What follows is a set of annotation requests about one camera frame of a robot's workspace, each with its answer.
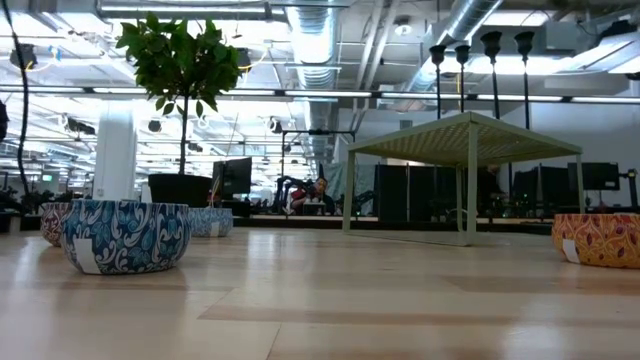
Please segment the blue patterned tin candle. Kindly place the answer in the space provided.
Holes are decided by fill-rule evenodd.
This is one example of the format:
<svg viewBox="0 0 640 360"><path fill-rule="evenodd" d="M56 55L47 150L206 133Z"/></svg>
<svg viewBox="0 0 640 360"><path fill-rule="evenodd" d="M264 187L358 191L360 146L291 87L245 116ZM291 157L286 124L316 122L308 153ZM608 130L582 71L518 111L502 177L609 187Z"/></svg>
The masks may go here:
<svg viewBox="0 0 640 360"><path fill-rule="evenodd" d="M226 237L233 228L229 208L190 208L188 219L193 237Z"/></svg>
<svg viewBox="0 0 640 360"><path fill-rule="evenodd" d="M60 243L80 272L122 275L175 267L190 240L185 204L74 200L61 225Z"/></svg>

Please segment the black candlestick holder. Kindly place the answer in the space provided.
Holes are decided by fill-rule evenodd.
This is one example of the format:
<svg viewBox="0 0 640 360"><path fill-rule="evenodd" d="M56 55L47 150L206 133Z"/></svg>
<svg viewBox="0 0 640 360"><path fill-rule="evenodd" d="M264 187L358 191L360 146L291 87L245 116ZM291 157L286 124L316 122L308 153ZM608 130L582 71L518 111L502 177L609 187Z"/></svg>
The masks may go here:
<svg viewBox="0 0 640 360"><path fill-rule="evenodd" d="M441 110L441 105L442 105L442 100L441 100L441 64L444 62L445 60L445 50L446 50L446 46L445 45L434 45L432 47L429 48L430 54L431 54L431 62L434 64L435 66L435 73L436 73L436 106L437 106L437 119L440 120L441 119L441 115L442 115L442 110Z"/></svg>
<svg viewBox="0 0 640 360"><path fill-rule="evenodd" d="M523 95L524 95L524 117L525 128L527 130L531 127L530 120L530 105L529 105L529 76L528 76L528 61L529 54L533 49L533 31L524 31L514 36L514 41L517 45L517 51L521 55L523 63Z"/></svg>
<svg viewBox="0 0 640 360"><path fill-rule="evenodd" d="M459 45L455 48L456 61L459 64L460 72L458 78L458 93L460 96L459 108L461 112L465 111L465 66L469 60L469 45Z"/></svg>
<svg viewBox="0 0 640 360"><path fill-rule="evenodd" d="M497 56L501 50L500 40L502 33L499 31L491 31L481 36L480 40L484 45L484 54L489 58L492 67L492 89L493 89L493 105L494 115L496 119L500 119L500 104L498 94L498 81L496 72Z"/></svg>

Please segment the red patterned tin candle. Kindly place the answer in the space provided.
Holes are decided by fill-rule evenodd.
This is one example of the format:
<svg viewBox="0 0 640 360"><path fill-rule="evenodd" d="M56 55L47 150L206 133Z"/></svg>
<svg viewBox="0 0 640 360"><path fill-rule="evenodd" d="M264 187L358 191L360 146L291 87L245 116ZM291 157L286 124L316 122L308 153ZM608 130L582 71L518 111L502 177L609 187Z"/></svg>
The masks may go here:
<svg viewBox="0 0 640 360"><path fill-rule="evenodd" d="M61 246L63 222L72 208L71 202L51 202L44 204L41 216L42 237L52 246Z"/></svg>

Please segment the orange patterned tin candle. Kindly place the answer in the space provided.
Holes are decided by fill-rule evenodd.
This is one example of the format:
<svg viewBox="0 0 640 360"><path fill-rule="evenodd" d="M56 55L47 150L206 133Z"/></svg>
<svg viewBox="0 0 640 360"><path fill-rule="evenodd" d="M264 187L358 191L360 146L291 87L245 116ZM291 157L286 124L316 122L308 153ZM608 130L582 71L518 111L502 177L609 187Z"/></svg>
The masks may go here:
<svg viewBox="0 0 640 360"><path fill-rule="evenodd" d="M571 263L640 269L640 214L556 214L552 241Z"/></svg>

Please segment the person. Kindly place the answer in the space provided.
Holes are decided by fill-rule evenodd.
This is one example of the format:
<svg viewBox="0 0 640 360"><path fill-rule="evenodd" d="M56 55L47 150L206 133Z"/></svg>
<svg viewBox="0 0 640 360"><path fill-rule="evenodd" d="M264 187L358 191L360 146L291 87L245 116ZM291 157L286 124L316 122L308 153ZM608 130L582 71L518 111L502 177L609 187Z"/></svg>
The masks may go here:
<svg viewBox="0 0 640 360"><path fill-rule="evenodd" d="M495 200L505 197L505 193L498 182L499 172L499 165L488 165L478 169L477 210L481 215L485 215L491 210Z"/></svg>
<svg viewBox="0 0 640 360"><path fill-rule="evenodd" d="M326 193L328 182L320 177L291 194L290 209L295 215L329 216L335 214L335 202Z"/></svg>

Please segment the black partition panel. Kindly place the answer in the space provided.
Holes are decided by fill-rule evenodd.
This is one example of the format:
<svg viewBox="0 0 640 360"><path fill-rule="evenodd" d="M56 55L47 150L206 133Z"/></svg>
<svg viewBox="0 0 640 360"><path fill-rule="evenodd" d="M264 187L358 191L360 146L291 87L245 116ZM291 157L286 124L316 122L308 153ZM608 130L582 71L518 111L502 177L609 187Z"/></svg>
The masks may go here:
<svg viewBox="0 0 640 360"><path fill-rule="evenodd" d="M375 190L382 222L457 222L454 168L377 165Z"/></svg>

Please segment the black monitor on stand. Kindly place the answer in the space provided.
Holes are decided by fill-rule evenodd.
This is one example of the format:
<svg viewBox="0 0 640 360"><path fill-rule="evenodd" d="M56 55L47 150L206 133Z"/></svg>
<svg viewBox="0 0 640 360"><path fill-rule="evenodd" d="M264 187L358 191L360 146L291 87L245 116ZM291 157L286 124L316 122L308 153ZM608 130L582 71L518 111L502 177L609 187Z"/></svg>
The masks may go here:
<svg viewBox="0 0 640 360"><path fill-rule="evenodd" d="M215 162L213 165L215 195L221 200L231 200L236 194L249 194L252 165L251 157Z"/></svg>

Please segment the green perforated metal shelf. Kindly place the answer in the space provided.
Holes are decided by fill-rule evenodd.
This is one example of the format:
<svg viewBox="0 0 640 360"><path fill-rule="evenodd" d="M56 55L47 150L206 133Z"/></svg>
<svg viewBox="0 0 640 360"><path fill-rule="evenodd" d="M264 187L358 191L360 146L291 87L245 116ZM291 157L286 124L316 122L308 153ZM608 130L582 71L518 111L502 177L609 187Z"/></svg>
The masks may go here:
<svg viewBox="0 0 640 360"><path fill-rule="evenodd" d="M583 150L476 112L354 142L347 148L342 231L351 230L357 154L453 167L457 180L457 230L450 246L467 247L477 238L477 170L481 166L573 156L581 171Z"/></svg>

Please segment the potted green plant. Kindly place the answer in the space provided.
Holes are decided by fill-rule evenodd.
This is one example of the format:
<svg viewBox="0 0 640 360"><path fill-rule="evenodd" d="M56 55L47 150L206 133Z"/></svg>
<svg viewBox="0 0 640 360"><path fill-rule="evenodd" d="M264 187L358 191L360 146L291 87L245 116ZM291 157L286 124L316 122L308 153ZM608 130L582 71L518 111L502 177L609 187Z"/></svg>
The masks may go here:
<svg viewBox="0 0 640 360"><path fill-rule="evenodd" d="M205 108L216 110L217 98L236 87L241 70L238 50L223 42L213 21L207 20L195 35L188 24L187 19L162 22L149 12L143 20L122 24L116 46L133 62L135 83L155 108L181 116L178 172L148 177L152 201L203 208L212 180L186 173L189 115L201 118Z"/></svg>

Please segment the white round pillar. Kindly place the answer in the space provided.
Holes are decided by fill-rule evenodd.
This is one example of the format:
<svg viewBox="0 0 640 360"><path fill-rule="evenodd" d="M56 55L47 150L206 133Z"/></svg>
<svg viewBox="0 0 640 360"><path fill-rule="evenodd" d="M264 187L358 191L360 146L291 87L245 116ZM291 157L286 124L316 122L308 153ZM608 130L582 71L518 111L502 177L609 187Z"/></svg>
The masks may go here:
<svg viewBox="0 0 640 360"><path fill-rule="evenodd" d="M122 101L107 102L99 117L93 198L132 200L136 177L137 121Z"/></svg>

